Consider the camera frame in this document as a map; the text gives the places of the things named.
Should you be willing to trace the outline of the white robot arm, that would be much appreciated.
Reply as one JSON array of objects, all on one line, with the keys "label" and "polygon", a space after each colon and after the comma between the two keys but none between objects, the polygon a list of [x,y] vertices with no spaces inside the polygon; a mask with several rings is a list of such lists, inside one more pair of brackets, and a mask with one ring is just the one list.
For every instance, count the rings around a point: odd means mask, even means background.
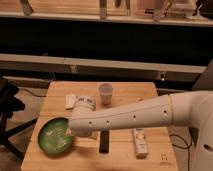
[{"label": "white robot arm", "polygon": [[78,137],[93,131],[187,126],[199,130],[192,171],[213,171],[213,92],[192,91],[92,112],[72,113],[69,128]]}]

